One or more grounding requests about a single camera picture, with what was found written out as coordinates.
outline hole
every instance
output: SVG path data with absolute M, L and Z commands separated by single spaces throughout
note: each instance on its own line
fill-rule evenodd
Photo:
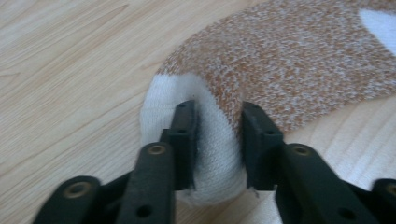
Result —
M 65 198 L 79 198 L 84 196 L 86 193 L 90 191 L 91 184 L 88 182 L 77 182 L 64 190 L 64 197 Z
M 352 212 L 351 210 L 347 209 L 347 208 L 339 208 L 338 209 L 338 214 L 348 220 L 355 220 L 356 216 L 355 213 Z
M 154 146 L 148 149 L 148 153 L 151 155 L 160 155 L 165 152 L 165 147 L 163 146 Z
M 295 147 L 293 150 L 301 156 L 309 155 L 309 150 L 303 147 Z
M 152 208 L 150 205 L 143 205 L 140 206 L 137 210 L 136 210 L 136 215 L 138 217 L 149 217 L 149 215 L 151 215 L 152 213 Z
M 396 184 L 388 184 L 387 185 L 387 191 L 392 194 L 394 197 L 396 197 Z

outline wooden surface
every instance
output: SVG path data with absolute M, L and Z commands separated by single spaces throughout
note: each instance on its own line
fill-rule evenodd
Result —
M 183 40 L 260 1 L 0 2 L 0 223 L 29 223 L 67 178 L 131 170 L 152 76 Z M 365 188 L 396 177 L 396 97 L 353 105 L 287 135 Z M 177 223 L 278 222 L 273 194 L 245 192 Z

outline wood grain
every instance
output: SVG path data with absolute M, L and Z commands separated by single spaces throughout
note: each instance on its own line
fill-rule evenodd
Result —
M 0 2 L 0 223 L 29 223 L 67 178 L 104 183 L 131 170 L 139 109 L 183 40 L 260 1 Z M 353 105 L 290 133 L 341 177 L 368 188 L 396 178 L 396 97 Z M 204 208 L 177 223 L 278 222 L 271 193 Z

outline screw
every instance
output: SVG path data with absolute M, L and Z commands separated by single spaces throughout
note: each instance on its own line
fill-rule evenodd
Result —
M 73 199 L 84 196 L 90 191 L 91 184 L 88 182 L 77 182 L 64 190 L 64 197 Z
M 166 151 L 165 147 L 163 146 L 153 146 L 148 149 L 148 153 L 151 155 L 160 155 Z
M 304 147 L 294 147 L 293 150 L 300 156 L 308 156 L 311 153 L 308 149 Z

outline wooden table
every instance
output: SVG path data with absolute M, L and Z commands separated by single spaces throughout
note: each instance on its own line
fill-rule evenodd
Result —
M 260 1 L 0 3 L 0 222 L 29 223 L 64 180 L 104 183 L 131 170 L 139 109 L 162 61 L 183 40 Z M 396 177 L 396 97 L 353 105 L 287 135 L 368 188 Z M 273 194 L 245 192 L 177 223 L 274 223 Z

